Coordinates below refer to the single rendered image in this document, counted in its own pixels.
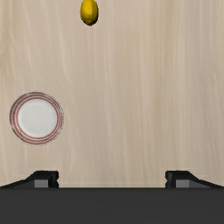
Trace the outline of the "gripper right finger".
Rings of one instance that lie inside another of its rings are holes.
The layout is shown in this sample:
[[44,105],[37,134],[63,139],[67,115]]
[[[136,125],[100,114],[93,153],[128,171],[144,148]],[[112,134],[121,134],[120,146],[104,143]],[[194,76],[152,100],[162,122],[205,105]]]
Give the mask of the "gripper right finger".
[[196,178],[189,171],[166,171],[166,188],[221,188],[205,180]]

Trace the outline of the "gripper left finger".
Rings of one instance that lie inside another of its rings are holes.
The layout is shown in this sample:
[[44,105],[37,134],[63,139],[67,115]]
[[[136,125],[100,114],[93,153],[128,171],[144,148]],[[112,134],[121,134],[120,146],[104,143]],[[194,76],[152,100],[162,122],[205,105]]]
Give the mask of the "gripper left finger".
[[35,171],[28,178],[3,185],[3,188],[58,188],[58,178],[58,171]]

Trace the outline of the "white plate with red rings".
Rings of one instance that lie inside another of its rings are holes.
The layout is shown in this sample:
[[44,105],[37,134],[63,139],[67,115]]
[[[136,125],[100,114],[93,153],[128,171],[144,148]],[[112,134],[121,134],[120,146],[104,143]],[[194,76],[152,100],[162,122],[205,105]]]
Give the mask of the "white plate with red rings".
[[56,139],[62,131],[64,113],[52,96],[34,91],[22,94],[13,102],[9,123],[22,142],[43,145]]

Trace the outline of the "yellow lemon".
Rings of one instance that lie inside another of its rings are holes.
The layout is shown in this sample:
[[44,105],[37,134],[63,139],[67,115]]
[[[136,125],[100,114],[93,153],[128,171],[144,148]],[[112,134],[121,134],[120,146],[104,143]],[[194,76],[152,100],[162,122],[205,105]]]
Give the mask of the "yellow lemon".
[[80,7],[80,18],[88,26],[94,25],[99,17],[99,8],[95,0],[83,0]]

